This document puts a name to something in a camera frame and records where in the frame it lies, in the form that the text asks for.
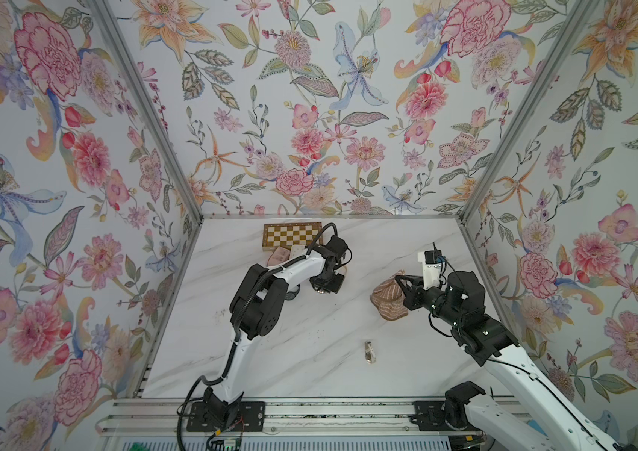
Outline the black band wristwatch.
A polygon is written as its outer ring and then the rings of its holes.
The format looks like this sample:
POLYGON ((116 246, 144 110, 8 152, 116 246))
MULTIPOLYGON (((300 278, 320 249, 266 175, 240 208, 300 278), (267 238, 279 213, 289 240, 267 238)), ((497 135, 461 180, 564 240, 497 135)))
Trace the black band wristwatch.
POLYGON ((300 289, 301 289, 300 286, 295 286, 292 289, 289 289, 287 291, 287 293, 285 294, 285 296, 284 296, 284 300, 285 301, 294 300, 298 296, 298 294, 300 293, 300 289))

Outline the brown striped cloth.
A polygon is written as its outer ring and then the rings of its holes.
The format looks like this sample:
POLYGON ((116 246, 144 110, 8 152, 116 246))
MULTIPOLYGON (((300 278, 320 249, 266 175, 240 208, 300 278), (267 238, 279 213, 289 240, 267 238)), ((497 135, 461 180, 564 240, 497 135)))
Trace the brown striped cloth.
POLYGON ((371 303, 385 321, 397 321, 409 314, 409 310, 403 304, 405 295, 395 280, 397 275, 405 275, 405 271, 396 272, 379 284, 370 295, 371 303))

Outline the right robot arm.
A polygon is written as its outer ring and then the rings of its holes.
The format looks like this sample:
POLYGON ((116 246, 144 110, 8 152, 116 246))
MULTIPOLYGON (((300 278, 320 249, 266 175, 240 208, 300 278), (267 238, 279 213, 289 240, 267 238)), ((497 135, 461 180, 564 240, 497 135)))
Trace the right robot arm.
POLYGON ((533 363, 517 338, 485 308, 485 288, 472 272, 452 272, 438 285, 422 277, 394 278, 410 310, 450 326, 450 337, 481 368, 500 381, 537 423, 533 428, 505 412, 490 394, 465 381, 444 396, 441 417, 449 428, 476 428, 508 450, 632 450, 620 443, 563 395, 533 363))

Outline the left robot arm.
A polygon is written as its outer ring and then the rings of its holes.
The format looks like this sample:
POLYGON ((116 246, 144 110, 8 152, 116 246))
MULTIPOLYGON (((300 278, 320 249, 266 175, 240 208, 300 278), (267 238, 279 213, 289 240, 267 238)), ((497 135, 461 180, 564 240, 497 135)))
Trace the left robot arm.
POLYGON ((303 254, 279 265, 249 268, 230 304, 232 342, 224 368, 216 379, 202 380, 202 406, 213 421, 226 425, 238 417, 244 396, 239 379, 260 339, 279 323, 284 304, 296 298, 304 282, 321 294, 338 293, 345 278, 341 268, 351 256, 345 240, 334 235, 327 244, 313 240, 303 254))

